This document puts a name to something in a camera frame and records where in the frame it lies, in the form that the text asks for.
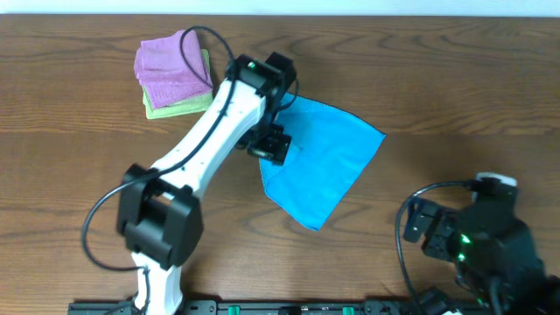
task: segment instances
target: green towel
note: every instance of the green towel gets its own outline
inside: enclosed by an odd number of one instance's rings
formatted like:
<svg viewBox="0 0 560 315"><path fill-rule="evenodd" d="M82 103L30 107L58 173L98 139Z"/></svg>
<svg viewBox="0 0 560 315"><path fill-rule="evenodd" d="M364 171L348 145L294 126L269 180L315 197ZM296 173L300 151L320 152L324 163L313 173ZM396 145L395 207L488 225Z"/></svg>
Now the green towel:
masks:
<svg viewBox="0 0 560 315"><path fill-rule="evenodd" d="M208 50L202 49L201 51L202 57L206 62L206 67L208 68L208 72L210 73L210 55L208 54ZM213 100L212 93L206 93L183 101L175 102L169 106L154 109L151 106L150 97L146 94L145 87L142 87L142 90L142 103L146 107L146 117L148 119L166 118L205 111L208 107L210 107Z"/></svg>

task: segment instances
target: folded towel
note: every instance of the folded towel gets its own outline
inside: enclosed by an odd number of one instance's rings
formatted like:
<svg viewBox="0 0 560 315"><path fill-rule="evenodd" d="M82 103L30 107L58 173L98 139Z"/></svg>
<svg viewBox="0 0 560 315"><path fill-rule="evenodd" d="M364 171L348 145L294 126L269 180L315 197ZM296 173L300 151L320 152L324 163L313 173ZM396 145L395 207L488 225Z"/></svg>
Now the folded towel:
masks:
<svg viewBox="0 0 560 315"><path fill-rule="evenodd" d="M210 73L204 66L196 33L190 31L185 36L185 56L210 86L200 81L183 61L179 51L182 33L178 31L169 38L144 41L136 51L134 71L154 109L212 92Z"/></svg>
<svg viewBox="0 0 560 315"><path fill-rule="evenodd" d="M135 65L136 77L141 85L188 85L193 83L204 85L204 82L200 82L181 57L179 40L183 32L177 31L168 38L142 42L142 46L136 52L138 65ZM206 83L212 84L210 75L204 67L195 31L189 31L186 34L183 51L192 69L200 77L206 79Z"/></svg>
<svg viewBox="0 0 560 315"><path fill-rule="evenodd" d="M283 102L292 97L286 94ZM264 191L301 225L318 231L385 135L355 115L303 97L276 122L292 140L282 166L261 159Z"/></svg>
<svg viewBox="0 0 560 315"><path fill-rule="evenodd" d="M204 58L206 68L210 71L210 55L206 49L202 49L202 57ZM143 105L146 107L146 117L148 119L166 118L191 113L205 111L212 104L212 93L206 93L194 96L186 100L178 101L170 106L154 109L151 105L150 97L143 89Z"/></svg>

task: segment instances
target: blue towel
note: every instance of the blue towel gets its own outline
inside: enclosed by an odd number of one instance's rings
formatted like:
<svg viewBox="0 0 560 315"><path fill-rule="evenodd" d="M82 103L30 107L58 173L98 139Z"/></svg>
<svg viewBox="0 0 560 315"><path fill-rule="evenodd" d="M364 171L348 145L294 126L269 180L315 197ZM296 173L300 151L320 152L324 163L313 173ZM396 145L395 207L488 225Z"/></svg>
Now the blue towel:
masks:
<svg viewBox="0 0 560 315"><path fill-rule="evenodd" d="M292 97L286 94L283 102ZM261 159L264 191L301 225L319 231L385 135L355 115L303 97L276 122L292 140L282 166Z"/></svg>

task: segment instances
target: green led light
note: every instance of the green led light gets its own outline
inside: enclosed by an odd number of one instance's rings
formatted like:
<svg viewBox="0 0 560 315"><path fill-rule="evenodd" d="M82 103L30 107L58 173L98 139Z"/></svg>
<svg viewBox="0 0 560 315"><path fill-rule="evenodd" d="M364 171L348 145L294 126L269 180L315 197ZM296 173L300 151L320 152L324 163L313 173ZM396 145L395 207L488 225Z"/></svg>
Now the green led light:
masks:
<svg viewBox="0 0 560 315"><path fill-rule="evenodd" d="M461 241L465 244L470 244L471 243L471 239L469 239L466 235L462 234L461 235Z"/></svg>

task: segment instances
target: wooden surface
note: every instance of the wooden surface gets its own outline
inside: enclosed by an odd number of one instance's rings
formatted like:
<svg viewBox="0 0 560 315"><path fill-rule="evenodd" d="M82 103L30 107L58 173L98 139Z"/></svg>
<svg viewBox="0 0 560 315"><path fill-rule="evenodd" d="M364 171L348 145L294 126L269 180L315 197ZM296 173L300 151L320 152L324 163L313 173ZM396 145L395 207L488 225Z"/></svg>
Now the wooden surface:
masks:
<svg viewBox="0 0 560 315"><path fill-rule="evenodd" d="M517 213L560 274L560 20L447 17L0 17L0 314L62 314L74 299L119 299L133 274L94 267L79 237L88 209L134 162L149 166L199 119L147 121L132 71L144 39L212 26L236 54L295 61L302 96L388 136L319 233L263 193L255 159L233 153L203 203L206 231L184 268L188 292L225 299L406 296L393 221L415 189L476 172L518 178ZM201 37L216 75L226 63ZM466 193L432 194L460 207ZM90 242L130 265L116 199ZM452 268L405 245L414 285L462 293Z"/></svg>

